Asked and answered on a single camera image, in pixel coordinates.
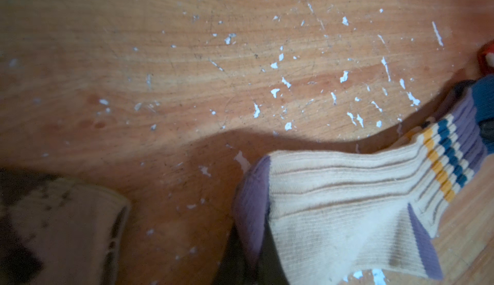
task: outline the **dirty sock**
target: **dirty sock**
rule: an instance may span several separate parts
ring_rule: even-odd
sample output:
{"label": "dirty sock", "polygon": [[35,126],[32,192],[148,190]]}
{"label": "dirty sock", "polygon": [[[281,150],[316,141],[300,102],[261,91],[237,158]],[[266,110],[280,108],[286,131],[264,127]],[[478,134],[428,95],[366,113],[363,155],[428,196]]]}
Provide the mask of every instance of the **dirty sock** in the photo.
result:
{"label": "dirty sock", "polygon": [[0,169],[0,276],[7,283],[111,285],[129,201],[103,187]]}

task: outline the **blue stripe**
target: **blue stripe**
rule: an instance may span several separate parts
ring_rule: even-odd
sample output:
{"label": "blue stripe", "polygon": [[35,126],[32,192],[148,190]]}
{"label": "blue stripe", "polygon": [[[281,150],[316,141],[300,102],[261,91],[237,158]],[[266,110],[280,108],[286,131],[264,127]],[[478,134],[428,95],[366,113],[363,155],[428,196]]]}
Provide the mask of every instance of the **blue stripe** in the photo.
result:
{"label": "blue stripe", "polygon": [[461,188],[463,188],[465,186],[465,182],[466,182],[466,177],[464,174],[461,174],[460,177],[458,177],[457,181],[456,181],[458,184],[460,184]]}

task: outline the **sock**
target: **sock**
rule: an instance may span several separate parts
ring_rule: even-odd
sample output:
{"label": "sock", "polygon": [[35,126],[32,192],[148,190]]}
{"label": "sock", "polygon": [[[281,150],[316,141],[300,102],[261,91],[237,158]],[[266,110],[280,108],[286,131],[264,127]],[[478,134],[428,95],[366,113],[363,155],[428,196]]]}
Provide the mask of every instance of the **sock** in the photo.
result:
{"label": "sock", "polygon": [[[452,101],[450,98],[449,102],[443,102],[442,108],[450,108]],[[468,103],[463,102],[456,106],[456,115],[453,115],[453,121],[456,121],[458,117],[460,117],[460,113],[465,113],[466,115],[471,115],[472,106],[468,107],[469,110],[465,111]],[[250,265],[255,266],[256,258],[258,257],[258,250],[262,245],[262,237],[263,237],[263,223],[262,220],[265,215],[264,208],[258,209],[257,213],[250,213],[251,208],[246,207],[258,207],[258,204],[249,204],[249,198],[266,198],[267,197],[267,189],[268,189],[268,178],[266,177],[267,172],[269,171],[269,163],[271,162],[270,158],[265,157],[262,159],[260,163],[258,163],[253,170],[249,174],[245,176],[244,182],[239,186],[239,191],[236,195],[236,200],[233,204],[234,218],[237,229],[240,231],[240,236],[244,236],[243,239],[243,248],[246,254],[251,254],[248,256],[251,258]],[[254,179],[257,182],[258,189],[254,188],[254,192],[252,192],[252,188],[249,188],[249,181]],[[430,277],[435,279],[440,279],[442,277],[441,270],[439,268],[437,256],[435,253],[432,244],[430,243],[430,239],[427,237],[427,233],[425,232],[423,226],[417,221],[417,218],[414,215],[413,210],[410,206],[405,206],[399,213],[397,213],[396,221],[393,218],[389,218],[388,221],[392,224],[398,224],[395,226],[397,229],[392,230],[391,234],[394,236],[394,251],[395,254],[391,253],[389,256],[380,256],[379,258],[385,258],[386,260],[390,259],[388,263],[378,264],[379,260],[373,260],[369,257],[369,259],[365,259],[361,256],[359,260],[355,261],[355,267],[360,266],[362,268],[358,268],[356,270],[365,269],[364,267],[369,264],[375,263],[374,266],[369,268],[385,268],[392,271],[401,271],[407,272],[411,274],[415,274],[418,276]],[[380,253],[382,253],[383,249],[389,249],[388,247],[378,247],[381,249]],[[379,252],[370,252],[369,254],[379,254]],[[397,254],[407,254],[405,257],[397,256]]]}
{"label": "sock", "polygon": [[[409,215],[403,208],[436,178],[432,165],[438,159],[444,161],[440,156],[448,146],[459,148],[457,140],[472,136],[456,133],[469,131],[472,127],[466,125],[474,124],[471,97],[469,100],[470,107],[458,106],[462,109],[458,118],[461,128],[452,123],[454,115],[449,114],[415,136],[411,145],[396,150],[367,156],[341,152],[270,155],[269,224],[291,284],[336,283],[349,272],[376,268],[376,264],[419,276],[441,275],[440,269],[431,271],[423,266],[427,258],[420,256],[410,221],[408,228],[399,230],[382,225],[406,221]],[[437,155],[436,160],[431,161],[430,154]],[[393,235],[405,230],[409,234],[401,232],[400,243],[393,244]],[[416,246],[407,247],[413,239]],[[376,249],[380,249],[379,260],[372,257]]]}
{"label": "sock", "polygon": [[472,86],[473,100],[477,107],[477,121],[481,136],[489,154],[494,153],[494,74],[490,74]]}
{"label": "sock", "polygon": [[129,201],[74,179],[0,169],[0,275],[8,283],[114,284]]}

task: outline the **sock cuff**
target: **sock cuff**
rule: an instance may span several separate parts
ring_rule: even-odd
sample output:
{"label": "sock cuff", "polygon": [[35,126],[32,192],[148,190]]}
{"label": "sock cuff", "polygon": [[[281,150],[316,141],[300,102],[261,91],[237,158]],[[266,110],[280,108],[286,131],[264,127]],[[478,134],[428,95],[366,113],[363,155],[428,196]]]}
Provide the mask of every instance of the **sock cuff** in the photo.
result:
{"label": "sock cuff", "polygon": [[481,129],[482,140],[488,154],[494,153],[494,74],[485,76],[472,86],[477,107],[475,120]]}

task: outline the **dark fabric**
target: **dark fabric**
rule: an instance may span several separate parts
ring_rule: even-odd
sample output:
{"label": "dark fabric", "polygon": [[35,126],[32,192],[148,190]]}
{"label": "dark fabric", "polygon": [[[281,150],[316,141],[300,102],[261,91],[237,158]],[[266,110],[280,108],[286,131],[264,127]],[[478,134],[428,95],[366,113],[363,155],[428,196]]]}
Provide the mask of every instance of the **dark fabric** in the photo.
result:
{"label": "dark fabric", "polygon": [[422,260],[425,273],[433,280],[442,280],[443,272],[429,234],[418,220],[410,204],[408,204],[408,213],[410,214],[411,227],[413,228],[418,254]]}
{"label": "dark fabric", "polygon": [[233,226],[226,244],[225,253],[211,284],[288,285],[267,221],[265,223],[264,240],[257,262],[256,272],[251,272],[242,250],[242,244],[237,230]]}

